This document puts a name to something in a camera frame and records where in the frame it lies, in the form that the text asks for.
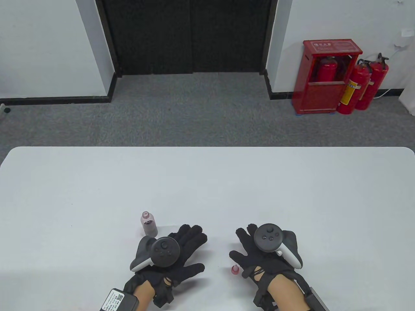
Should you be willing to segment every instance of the black baseboard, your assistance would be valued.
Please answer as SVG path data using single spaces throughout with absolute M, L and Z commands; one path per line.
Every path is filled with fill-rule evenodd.
M 270 100 L 290 100 L 293 98 L 293 92 L 273 92 L 271 89 L 271 84 L 269 83 L 268 78 L 268 71 L 266 69 L 264 70 L 264 78 L 265 78 L 265 84 L 266 89 L 268 90 L 268 96 Z
M 290 100 L 293 98 L 293 92 L 273 92 L 271 89 L 271 85 L 269 83 L 268 72 L 264 71 L 264 78 L 266 88 L 268 90 L 268 96 L 271 100 Z M 375 97 L 381 96 L 385 93 L 388 89 L 381 89 L 376 93 Z M 403 89 L 391 89 L 388 91 L 384 96 L 400 96 L 403 92 Z
M 17 105 L 49 105 L 49 104 L 102 104 L 112 101 L 117 74 L 112 76 L 110 89 L 106 96 L 74 96 L 74 97 L 29 97 L 29 98 L 0 98 L 0 104 Z

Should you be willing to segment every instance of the forearm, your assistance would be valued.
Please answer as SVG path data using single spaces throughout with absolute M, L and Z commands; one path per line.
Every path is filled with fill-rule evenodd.
M 138 286 L 134 291 L 134 296 L 139 301 L 136 311 L 146 311 L 155 294 L 156 292 L 149 281 L 145 281 L 142 285 Z
M 298 285 L 281 274 L 271 281 L 268 286 L 268 292 L 274 298 L 280 311 L 310 310 Z

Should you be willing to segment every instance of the gray carpet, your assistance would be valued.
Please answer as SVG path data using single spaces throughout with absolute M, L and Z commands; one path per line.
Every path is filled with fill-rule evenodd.
M 397 97 L 369 110 L 295 116 L 255 73 L 125 76 L 111 104 L 15 106 L 0 115 L 0 162 L 16 146 L 406 146 Z

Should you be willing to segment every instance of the yellow label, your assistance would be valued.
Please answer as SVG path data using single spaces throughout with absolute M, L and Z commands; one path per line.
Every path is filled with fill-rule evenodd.
M 350 80 L 349 84 L 346 86 L 346 91 L 344 92 L 343 98 L 340 100 L 340 102 L 344 105 L 348 105 L 356 89 L 358 89 L 357 83 Z

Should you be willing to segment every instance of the barcode label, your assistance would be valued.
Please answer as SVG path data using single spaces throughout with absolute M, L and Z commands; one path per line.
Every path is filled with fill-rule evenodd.
M 124 294 L 113 289 L 111 290 L 101 309 L 103 311 L 117 311 L 123 299 Z

